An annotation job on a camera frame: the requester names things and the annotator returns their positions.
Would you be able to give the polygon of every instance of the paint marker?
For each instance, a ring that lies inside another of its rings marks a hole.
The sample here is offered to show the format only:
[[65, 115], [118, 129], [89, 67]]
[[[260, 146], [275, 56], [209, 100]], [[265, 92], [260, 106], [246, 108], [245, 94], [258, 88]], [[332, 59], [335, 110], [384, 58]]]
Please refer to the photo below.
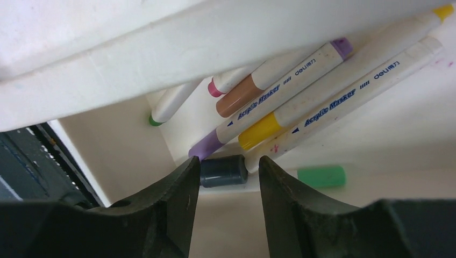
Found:
[[315, 49], [317, 48], [304, 48], [267, 60], [218, 100], [217, 112], [222, 117], [230, 117], [306, 59]]
[[152, 126], [160, 126], [176, 113], [182, 104], [190, 97], [191, 93], [201, 83], [201, 79], [187, 82], [165, 91], [152, 109], [149, 123]]
[[441, 50], [441, 43], [432, 37], [426, 37], [409, 47], [318, 105], [306, 114], [300, 123], [285, 133], [248, 152], [245, 155], [246, 169], [253, 173], [258, 169], [258, 161], [262, 156], [267, 155], [271, 159], [276, 159], [295, 148], [304, 139], [415, 73], [428, 64]]
[[263, 116], [342, 63], [351, 50], [352, 46], [345, 38], [325, 44], [269, 87], [265, 94], [248, 103], [194, 145], [189, 151], [189, 156], [198, 156], [200, 160], [203, 160]]
[[239, 144], [250, 149], [292, 125], [322, 101], [424, 38], [452, 12], [453, 6], [447, 5], [385, 28], [351, 58], [240, 134]]
[[212, 81], [208, 84], [210, 95], [218, 98], [223, 94], [227, 94], [247, 77], [247, 75], [255, 71], [262, 63], [264, 63], [264, 61], [213, 76]]

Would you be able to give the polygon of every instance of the yellow marker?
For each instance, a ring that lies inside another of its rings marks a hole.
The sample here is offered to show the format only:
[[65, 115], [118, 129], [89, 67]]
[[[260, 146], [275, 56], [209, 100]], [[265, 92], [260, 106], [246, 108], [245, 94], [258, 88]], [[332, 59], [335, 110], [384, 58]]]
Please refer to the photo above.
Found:
[[423, 39], [453, 12], [453, 6], [449, 4], [392, 24], [355, 53], [352, 58], [241, 133], [238, 138], [239, 144], [243, 149], [251, 149], [284, 127], [296, 124], [301, 117], [318, 104]]

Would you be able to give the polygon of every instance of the red paint mark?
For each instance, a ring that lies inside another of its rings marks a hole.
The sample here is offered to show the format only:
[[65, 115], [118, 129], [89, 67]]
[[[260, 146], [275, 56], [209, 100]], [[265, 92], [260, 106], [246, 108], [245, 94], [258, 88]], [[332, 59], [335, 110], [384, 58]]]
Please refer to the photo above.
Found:
[[270, 149], [271, 152], [274, 152], [274, 153], [277, 153], [277, 151], [279, 150], [279, 146], [274, 144], [274, 147], [272, 147], [272, 149]]

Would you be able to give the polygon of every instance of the brown marker cap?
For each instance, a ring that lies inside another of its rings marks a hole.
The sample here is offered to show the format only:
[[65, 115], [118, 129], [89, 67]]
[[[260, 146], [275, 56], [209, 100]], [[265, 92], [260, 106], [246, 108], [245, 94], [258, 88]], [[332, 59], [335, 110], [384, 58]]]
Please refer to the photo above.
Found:
[[234, 89], [217, 101], [217, 112], [221, 117], [229, 117], [263, 92], [264, 90], [255, 86], [252, 75], [248, 75]]

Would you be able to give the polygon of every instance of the yellow marker cap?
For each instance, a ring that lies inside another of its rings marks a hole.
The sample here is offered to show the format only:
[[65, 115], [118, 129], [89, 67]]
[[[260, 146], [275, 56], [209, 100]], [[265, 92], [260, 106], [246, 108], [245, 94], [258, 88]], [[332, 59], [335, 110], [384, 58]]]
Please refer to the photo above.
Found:
[[451, 4], [441, 6], [437, 9], [432, 10], [441, 20], [443, 21], [454, 12], [454, 7]]
[[282, 126], [277, 123], [274, 113], [270, 113], [243, 131], [238, 137], [239, 144], [242, 149], [251, 149], [274, 133], [280, 131], [280, 129], [282, 129]]

